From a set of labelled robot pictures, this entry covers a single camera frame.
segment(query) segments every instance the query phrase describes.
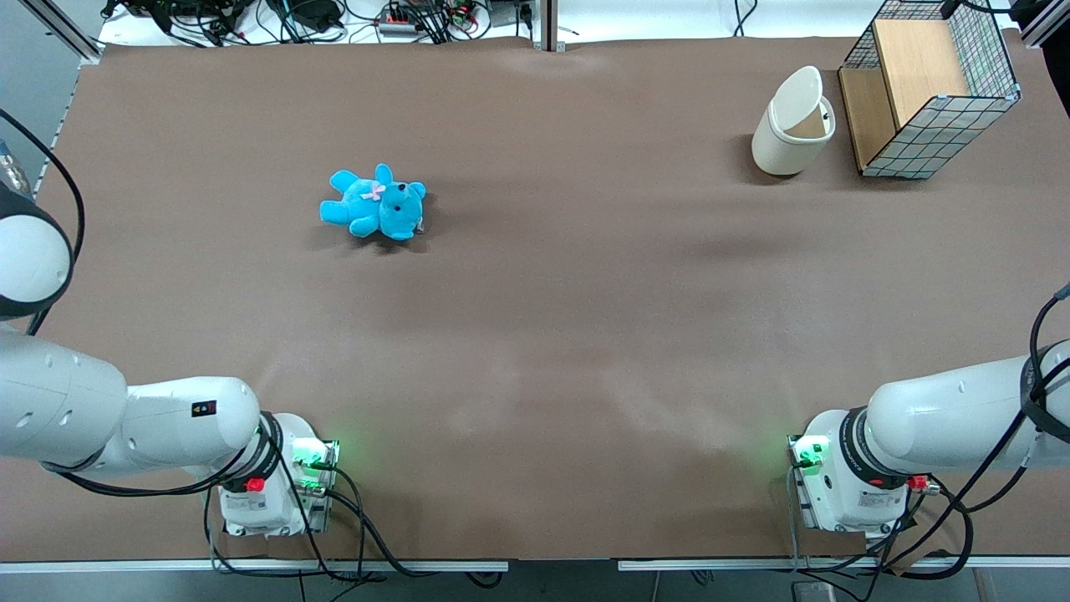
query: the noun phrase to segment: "green led light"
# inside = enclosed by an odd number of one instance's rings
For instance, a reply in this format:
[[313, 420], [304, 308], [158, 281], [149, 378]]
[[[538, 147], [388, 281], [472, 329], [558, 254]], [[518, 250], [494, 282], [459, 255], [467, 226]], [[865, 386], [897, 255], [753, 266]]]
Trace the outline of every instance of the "green led light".
[[302, 437], [293, 441], [293, 460], [302, 464], [319, 462], [326, 453], [323, 442], [312, 437]]

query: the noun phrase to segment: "teddy bear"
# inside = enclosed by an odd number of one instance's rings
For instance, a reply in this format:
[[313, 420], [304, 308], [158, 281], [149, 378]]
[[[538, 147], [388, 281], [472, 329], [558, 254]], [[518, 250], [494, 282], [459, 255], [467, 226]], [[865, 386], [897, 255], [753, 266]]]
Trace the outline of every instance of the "teddy bear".
[[349, 232], [366, 237], [382, 231], [396, 241], [406, 241], [423, 231], [424, 197], [421, 182], [396, 182], [391, 168], [376, 167], [373, 180], [342, 169], [331, 176], [331, 186], [341, 192], [341, 200], [320, 203], [320, 219], [349, 227]]

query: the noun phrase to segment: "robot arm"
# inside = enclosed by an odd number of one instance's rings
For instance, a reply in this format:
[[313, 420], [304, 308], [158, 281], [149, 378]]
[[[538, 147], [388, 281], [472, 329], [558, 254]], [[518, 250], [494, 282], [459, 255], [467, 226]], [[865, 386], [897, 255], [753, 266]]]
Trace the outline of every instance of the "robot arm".
[[[1050, 374], [1070, 357], [1070, 342], [1041, 360]], [[791, 444], [800, 469], [807, 526], [863, 531], [875, 539], [903, 513], [914, 475], [972, 472], [996, 447], [1022, 410], [1029, 357], [1022, 356], [882, 386], [866, 407], [828, 411]], [[1046, 410], [1070, 420], [1070, 376], [1046, 390]], [[992, 467], [1070, 464], [1070, 445], [1026, 420]]]
[[312, 531], [323, 530], [334, 473], [308, 464], [333, 466], [338, 448], [301, 418], [261, 413], [236, 379], [127, 387], [110, 364], [2, 324], [46, 311], [72, 264], [55, 219], [0, 185], [0, 456], [36, 461], [97, 493], [121, 488], [87, 479], [184, 468], [214, 476], [232, 535], [302, 534], [299, 504]]

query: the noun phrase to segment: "white container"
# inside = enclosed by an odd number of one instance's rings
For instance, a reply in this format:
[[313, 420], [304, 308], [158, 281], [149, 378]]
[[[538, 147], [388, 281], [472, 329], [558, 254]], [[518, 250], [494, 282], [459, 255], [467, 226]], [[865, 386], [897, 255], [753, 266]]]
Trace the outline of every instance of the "white container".
[[821, 72], [805, 66], [777, 89], [750, 150], [762, 171], [792, 175], [813, 163], [835, 132], [836, 115], [822, 95]]

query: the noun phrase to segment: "table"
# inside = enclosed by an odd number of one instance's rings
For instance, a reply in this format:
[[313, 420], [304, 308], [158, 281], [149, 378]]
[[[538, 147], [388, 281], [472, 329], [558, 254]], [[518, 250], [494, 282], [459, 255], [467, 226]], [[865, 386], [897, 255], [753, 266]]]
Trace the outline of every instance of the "table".
[[[1044, 157], [1068, 124], [1020, 43], [1023, 101], [930, 181], [861, 179], [845, 129], [794, 179], [753, 167], [759, 107], [800, 64], [842, 112], [852, 43], [111, 48], [57, 146], [90, 210], [43, 336], [304, 416], [402, 558], [783, 557], [788, 435], [1023, 353], [1065, 279], [1070, 182]], [[408, 247], [317, 220], [330, 173], [379, 160], [431, 194]], [[70, 223], [55, 173], [41, 194]], [[204, 557], [196, 499], [96, 498], [6, 459], [0, 479], [20, 485], [5, 561]], [[976, 553], [1068, 555], [1068, 479], [1027, 474]], [[352, 555], [347, 531], [325, 554]]]

